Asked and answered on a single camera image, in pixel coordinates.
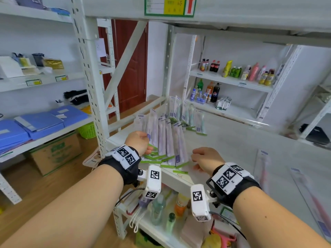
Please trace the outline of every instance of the hand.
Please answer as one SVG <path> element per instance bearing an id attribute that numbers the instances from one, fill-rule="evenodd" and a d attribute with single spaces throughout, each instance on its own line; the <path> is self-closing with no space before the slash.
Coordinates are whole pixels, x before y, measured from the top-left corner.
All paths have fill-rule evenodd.
<path id="1" fill-rule="evenodd" d="M 142 156 L 143 154 L 151 154 L 153 150 L 153 147 L 148 145 L 149 139 L 147 133 L 142 131 L 131 132 L 127 136 L 125 144 L 135 148 L 138 151 L 139 156 Z"/>
<path id="2" fill-rule="evenodd" d="M 200 147 L 194 149 L 191 155 L 192 161 L 197 162 L 193 169 L 204 171 L 210 176 L 213 175 L 214 170 L 223 164 L 225 164 L 224 159 L 217 152 L 217 150 L 209 147 Z"/>

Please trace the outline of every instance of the pink bottle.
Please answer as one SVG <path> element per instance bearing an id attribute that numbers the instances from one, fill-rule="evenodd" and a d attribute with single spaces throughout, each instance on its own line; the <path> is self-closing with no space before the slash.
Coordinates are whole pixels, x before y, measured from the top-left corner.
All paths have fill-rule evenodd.
<path id="1" fill-rule="evenodd" d="M 254 81 L 256 75 L 258 74 L 258 70 L 259 70 L 259 63 L 257 62 L 253 67 L 252 70 L 250 71 L 249 75 L 248 75 L 248 81 Z"/>

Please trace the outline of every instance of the brown door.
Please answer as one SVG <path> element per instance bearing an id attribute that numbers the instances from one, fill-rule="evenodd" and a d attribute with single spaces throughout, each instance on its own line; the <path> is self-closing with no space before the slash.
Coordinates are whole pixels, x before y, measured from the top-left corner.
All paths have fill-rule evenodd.
<path id="1" fill-rule="evenodd" d="M 137 21 L 130 20 L 112 20 L 113 27 L 113 42 L 115 65 L 122 57 L 127 43 L 134 31 Z M 124 112 L 138 104 L 146 101 L 146 77 L 147 77 L 147 32 L 148 28 L 143 32 L 138 45 L 133 52 L 126 71 L 118 86 L 118 101 L 119 111 Z M 105 39 L 106 49 L 108 49 L 108 41 L 106 29 L 99 27 L 99 36 Z M 110 82 L 110 74 L 103 75 L 105 88 Z"/>

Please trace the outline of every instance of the wooden floor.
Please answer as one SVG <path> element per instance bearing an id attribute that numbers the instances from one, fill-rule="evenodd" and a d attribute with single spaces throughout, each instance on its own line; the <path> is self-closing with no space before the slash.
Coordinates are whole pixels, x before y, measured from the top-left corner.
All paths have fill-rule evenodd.
<path id="1" fill-rule="evenodd" d="M 138 111 L 148 103 L 150 102 L 145 102 L 121 113 L 121 118 Z M 91 168 L 83 166 L 82 162 L 96 149 L 98 146 L 97 140 L 96 138 L 86 140 L 79 136 L 79 141 L 83 153 L 46 177 L 42 177 L 33 161 L 29 160 L 25 160 L 2 172 L 2 175 L 23 200 L 16 205 L 12 205 L 1 193 L 0 207 L 4 208 L 5 211 L 0 214 L 0 244 L 47 204 L 91 172 Z M 125 240 L 119 239 L 114 217 L 111 215 L 93 247 L 136 247 L 134 245 L 135 234 L 133 230 L 127 228 L 127 231 L 128 234 Z"/>

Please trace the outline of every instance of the person's right hand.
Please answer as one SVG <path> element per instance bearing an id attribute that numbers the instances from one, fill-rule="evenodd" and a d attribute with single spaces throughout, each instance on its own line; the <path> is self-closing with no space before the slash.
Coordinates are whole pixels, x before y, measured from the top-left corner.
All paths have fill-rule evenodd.
<path id="1" fill-rule="evenodd" d="M 203 170 L 210 176 L 213 175 L 214 170 L 223 164 L 225 164 L 224 159 L 217 152 L 217 150 L 209 147 L 200 147 L 194 149 L 191 155 L 192 161 L 197 162 L 193 169 Z"/>

